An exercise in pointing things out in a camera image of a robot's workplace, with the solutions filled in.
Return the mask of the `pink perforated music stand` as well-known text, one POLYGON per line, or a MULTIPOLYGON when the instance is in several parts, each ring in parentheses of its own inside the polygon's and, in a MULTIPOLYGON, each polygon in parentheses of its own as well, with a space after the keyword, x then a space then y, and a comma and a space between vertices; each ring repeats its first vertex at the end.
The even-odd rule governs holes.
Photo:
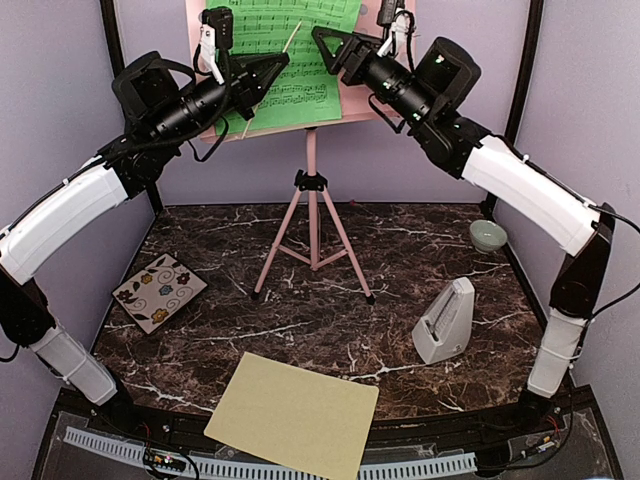
POLYGON ((374 108, 368 105, 367 100, 372 95, 370 89, 364 85, 355 87, 347 87, 344 84, 339 85, 339 93, 345 98, 341 101, 341 107, 346 110, 346 117, 340 120, 331 120, 324 122, 315 122, 305 124, 303 128, 306 131, 306 168, 300 169, 294 179, 295 193, 289 203, 286 214, 281 222, 278 233, 271 245, 269 254, 265 260, 261 274, 251 292, 251 298, 257 300, 263 289, 263 285, 267 279, 272 263, 276 254, 282 252, 289 255, 309 266, 313 271, 329 265, 342 257, 347 256, 352 268, 360 282, 366 302, 370 305, 375 303, 375 297, 369 289, 362 269, 353 251, 347 233, 340 220, 339 214, 331 199, 328 190, 328 181, 317 171, 317 129, 321 126, 343 125, 353 122, 361 122, 373 120, 377 117, 374 108), (298 204, 302 196, 308 196, 308 216, 309 216, 309 249, 310 253, 307 257, 286 247, 283 244, 288 226, 293 218, 298 204), (321 257, 321 218, 318 200, 323 199, 334 226, 337 229, 339 238, 342 243, 342 249, 326 258, 321 257))

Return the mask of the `yellow paper sheet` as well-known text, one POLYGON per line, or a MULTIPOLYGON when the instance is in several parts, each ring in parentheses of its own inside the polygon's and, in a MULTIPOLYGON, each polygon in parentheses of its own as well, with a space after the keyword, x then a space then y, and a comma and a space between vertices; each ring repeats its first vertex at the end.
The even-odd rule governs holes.
POLYGON ((327 479, 355 479, 379 389, 246 352, 204 435, 327 479))

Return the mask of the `green sheet music page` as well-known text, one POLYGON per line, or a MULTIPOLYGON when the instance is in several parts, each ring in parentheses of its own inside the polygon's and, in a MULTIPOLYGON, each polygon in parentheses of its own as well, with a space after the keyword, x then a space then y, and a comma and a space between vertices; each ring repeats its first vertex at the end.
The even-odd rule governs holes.
POLYGON ((207 6, 232 10, 234 55, 284 51, 290 59, 251 121, 237 113, 227 117, 231 134, 342 118, 338 79, 327 72, 312 29, 352 32, 360 15, 359 1, 230 0, 209 1, 207 6))

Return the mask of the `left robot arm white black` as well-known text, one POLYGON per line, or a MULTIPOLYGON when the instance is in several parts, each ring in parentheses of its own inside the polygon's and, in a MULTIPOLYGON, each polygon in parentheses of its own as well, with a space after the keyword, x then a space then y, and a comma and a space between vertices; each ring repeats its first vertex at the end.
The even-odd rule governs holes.
POLYGON ((103 406, 103 421, 120 436, 140 429, 140 412, 125 401, 114 375, 50 313, 35 273, 92 221, 153 186, 183 143, 229 112, 250 119, 288 63, 285 53, 221 50, 209 72, 200 73, 156 51, 141 56, 112 83, 127 122, 124 134, 1 231, 4 334, 103 406))

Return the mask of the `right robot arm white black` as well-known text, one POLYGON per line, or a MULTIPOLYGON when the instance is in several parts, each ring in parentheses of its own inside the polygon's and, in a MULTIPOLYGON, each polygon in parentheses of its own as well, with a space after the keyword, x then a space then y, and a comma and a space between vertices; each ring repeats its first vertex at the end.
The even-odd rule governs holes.
POLYGON ((596 205, 570 189, 505 138, 458 113, 481 69, 452 40, 436 38, 415 69, 409 70, 382 53, 375 37, 316 26, 312 38, 328 72, 341 75, 348 86, 367 86, 389 105, 436 167, 506 202, 565 252, 525 388, 530 396, 510 413, 517 432, 534 432, 549 416, 544 398, 558 391, 579 357, 589 324, 601 311, 596 303, 620 215, 610 205, 596 205))

